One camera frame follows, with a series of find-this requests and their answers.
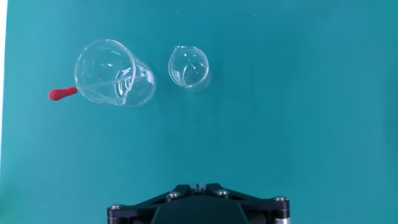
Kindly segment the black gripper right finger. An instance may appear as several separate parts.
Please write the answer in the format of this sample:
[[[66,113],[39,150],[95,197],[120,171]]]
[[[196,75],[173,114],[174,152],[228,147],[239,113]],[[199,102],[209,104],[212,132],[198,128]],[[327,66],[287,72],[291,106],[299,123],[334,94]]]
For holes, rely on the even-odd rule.
[[[263,215],[264,223],[290,224],[290,199],[285,196],[259,198],[222,187],[220,184],[199,184],[199,193],[236,202],[248,220]]]

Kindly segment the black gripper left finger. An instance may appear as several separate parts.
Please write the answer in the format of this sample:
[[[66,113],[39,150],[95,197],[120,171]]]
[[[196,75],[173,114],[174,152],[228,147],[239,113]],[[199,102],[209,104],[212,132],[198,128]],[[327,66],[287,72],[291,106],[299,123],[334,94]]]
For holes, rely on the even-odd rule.
[[[199,192],[199,185],[177,185],[173,190],[160,194],[154,198],[138,203],[136,205],[123,205],[120,203],[110,205],[107,208],[108,224],[128,224],[139,219],[151,220],[156,211],[164,204],[193,196]]]

